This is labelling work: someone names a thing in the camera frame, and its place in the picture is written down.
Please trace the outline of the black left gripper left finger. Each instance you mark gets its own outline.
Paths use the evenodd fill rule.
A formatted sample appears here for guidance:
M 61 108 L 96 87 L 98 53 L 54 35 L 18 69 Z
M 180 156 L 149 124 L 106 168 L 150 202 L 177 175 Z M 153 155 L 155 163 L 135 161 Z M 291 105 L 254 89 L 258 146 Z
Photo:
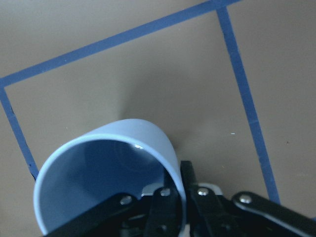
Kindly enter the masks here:
M 141 199 L 116 194 L 66 224 L 48 237 L 177 237 L 182 213 L 178 192 L 159 188 Z

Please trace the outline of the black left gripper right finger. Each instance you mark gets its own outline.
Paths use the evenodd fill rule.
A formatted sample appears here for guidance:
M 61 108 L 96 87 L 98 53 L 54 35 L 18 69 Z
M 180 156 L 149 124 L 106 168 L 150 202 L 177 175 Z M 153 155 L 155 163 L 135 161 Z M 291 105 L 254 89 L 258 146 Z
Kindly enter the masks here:
M 252 192 L 227 199 L 218 187 L 198 183 L 193 165 L 180 170 L 192 237 L 314 237 L 316 222 Z

